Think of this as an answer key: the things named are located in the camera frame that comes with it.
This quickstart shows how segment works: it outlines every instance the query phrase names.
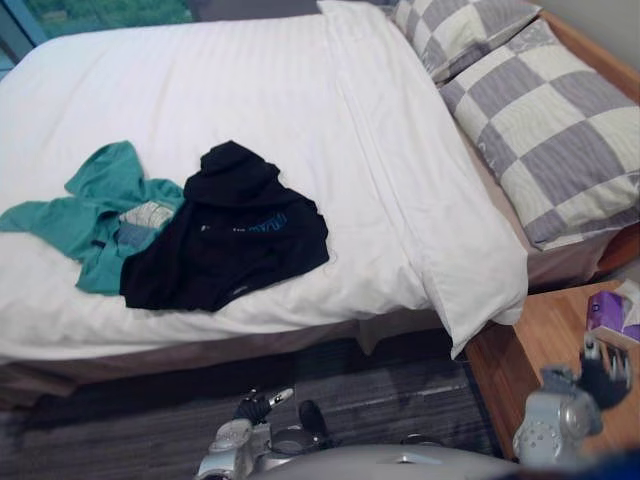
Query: tissue box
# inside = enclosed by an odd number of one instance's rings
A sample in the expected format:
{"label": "tissue box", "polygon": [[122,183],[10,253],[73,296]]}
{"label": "tissue box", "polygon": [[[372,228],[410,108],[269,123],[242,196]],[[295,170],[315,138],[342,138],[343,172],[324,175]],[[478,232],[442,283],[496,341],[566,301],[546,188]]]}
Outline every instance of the tissue box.
{"label": "tissue box", "polygon": [[596,338],[626,350],[640,345],[640,325],[625,326],[625,297],[598,292],[589,297],[587,330]]}

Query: black garment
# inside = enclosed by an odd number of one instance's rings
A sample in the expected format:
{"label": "black garment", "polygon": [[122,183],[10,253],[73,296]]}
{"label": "black garment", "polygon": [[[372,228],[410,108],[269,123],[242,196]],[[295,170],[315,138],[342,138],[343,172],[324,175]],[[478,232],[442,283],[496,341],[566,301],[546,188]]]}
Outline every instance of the black garment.
{"label": "black garment", "polygon": [[128,307],[215,311],[329,259],[316,205],[278,182],[280,170],[228,142],[201,159],[185,202],[146,250],[128,257]]}

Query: white duvet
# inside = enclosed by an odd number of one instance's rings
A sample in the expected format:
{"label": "white duvet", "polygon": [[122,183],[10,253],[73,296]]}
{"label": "white duvet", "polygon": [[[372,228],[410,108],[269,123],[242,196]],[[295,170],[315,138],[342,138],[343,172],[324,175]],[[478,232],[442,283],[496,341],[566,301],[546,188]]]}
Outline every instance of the white duvet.
{"label": "white duvet", "polygon": [[0,82],[0,211],[65,195],[100,146],[130,140],[182,185],[233,139],[313,199],[330,261],[217,313],[125,308],[74,287],[80,266],[0,234],[0,359],[73,359],[435,308],[452,355],[514,322],[525,252],[492,206],[420,61],[368,4],[49,41]]}

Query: gray carpet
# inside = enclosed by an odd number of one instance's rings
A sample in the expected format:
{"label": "gray carpet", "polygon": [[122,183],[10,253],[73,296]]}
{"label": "gray carpet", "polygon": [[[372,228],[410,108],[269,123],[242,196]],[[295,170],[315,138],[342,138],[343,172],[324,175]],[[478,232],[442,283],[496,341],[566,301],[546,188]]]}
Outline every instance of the gray carpet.
{"label": "gray carpet", "polygon": [[252,386],[296,396],[270,416],[297,423],[313,399],[343,445],[423,433],[486,454],[498,447],[468,365],[444,332],[388,339],[370,357],[350,340],[302,352],[81,388],[0,417],[3,480],[189,479],[219,425]]}

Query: gray and white checkered pillow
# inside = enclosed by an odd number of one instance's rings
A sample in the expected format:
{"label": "gray and white checkered pillow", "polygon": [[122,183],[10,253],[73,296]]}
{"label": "gray and white checkered pillow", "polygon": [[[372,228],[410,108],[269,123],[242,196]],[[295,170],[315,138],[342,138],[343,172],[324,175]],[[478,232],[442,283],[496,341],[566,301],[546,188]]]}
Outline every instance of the gray and white checkered pillow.
{"label": "gray and white checkered pillow", "polygon": [[400,0],[391,18],[434,82],[503,45],[540,7],[522,0]]}
{"label": "gray and white checkered pillow", "polygon": [[544,20],[440,89],[531,243],[547,249],[640,217],[640,109]]}

